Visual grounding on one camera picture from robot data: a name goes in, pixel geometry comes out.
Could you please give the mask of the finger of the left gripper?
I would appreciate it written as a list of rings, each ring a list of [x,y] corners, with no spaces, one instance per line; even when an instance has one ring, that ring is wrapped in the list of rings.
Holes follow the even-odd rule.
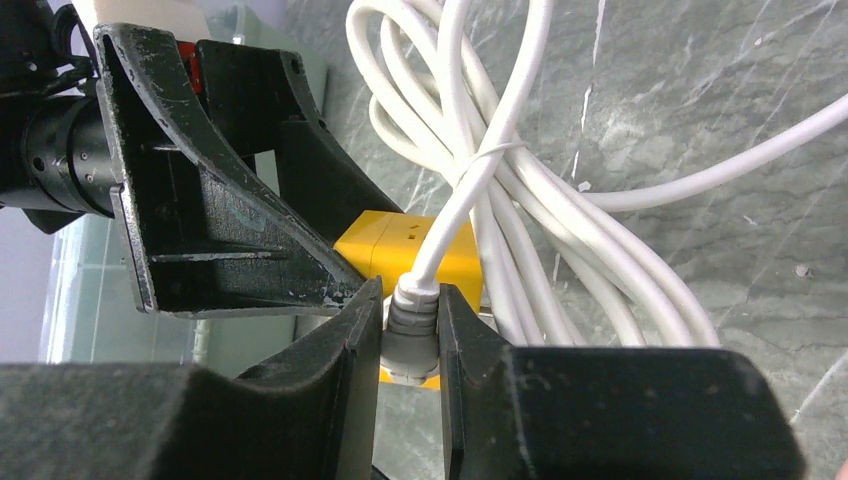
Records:
[[[329,132],[298,54],[202,40],[196,55],[209,119],[239,156],[275,153],[283,202],[325,241],[399,211]]]

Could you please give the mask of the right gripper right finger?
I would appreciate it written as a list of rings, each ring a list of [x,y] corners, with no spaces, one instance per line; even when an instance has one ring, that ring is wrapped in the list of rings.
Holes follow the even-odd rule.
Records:
[[[763,374],[724,349],[510,344],[443,285],[449,479],[801,479]]]

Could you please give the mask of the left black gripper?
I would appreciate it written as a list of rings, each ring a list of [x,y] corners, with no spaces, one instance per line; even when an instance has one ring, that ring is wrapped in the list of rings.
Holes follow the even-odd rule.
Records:
[[[71,4],[1,4],[1,206],[46,234],[114,215],[144,313],[343,308],[362,275],[283,202],[273,151],[241,157],[229,145],[174,35],[95,28],[102,121],[93,44],[83,35],[85,53],[72,48],[84,31]]]

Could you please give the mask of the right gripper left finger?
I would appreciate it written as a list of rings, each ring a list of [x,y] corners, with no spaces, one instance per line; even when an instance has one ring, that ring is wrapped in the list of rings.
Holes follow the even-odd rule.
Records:
[[[5,365],[5,479],[374,479],[382,285],[228,378],[180,364]]]

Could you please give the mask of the yellow cube socket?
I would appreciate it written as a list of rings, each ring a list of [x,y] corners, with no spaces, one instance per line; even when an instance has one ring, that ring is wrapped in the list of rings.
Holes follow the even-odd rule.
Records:
[[[388,310],[400,276],[411,269],[433,223],[429,216],[366,210],[336,240],[334,249],[364,277],[382,280]],[[470,223],[460,227],[436,280],[457,286],[473,312],[480,312],[484,280]]]

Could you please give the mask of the clear plastic storage bin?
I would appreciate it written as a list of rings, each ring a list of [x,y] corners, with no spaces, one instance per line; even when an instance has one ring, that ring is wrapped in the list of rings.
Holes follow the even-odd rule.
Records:
[[[298,56],[131,24],[98,26],[102,74],[92,98],[54,101],[28,145],[33,170],[70,210],[60,230],[45,357],[102,346],[103,286],[82,243],[121,246],[137,309],[158,317],[300,315],[340,306],[355,274],[330,246],[316,204],[332,145]]]

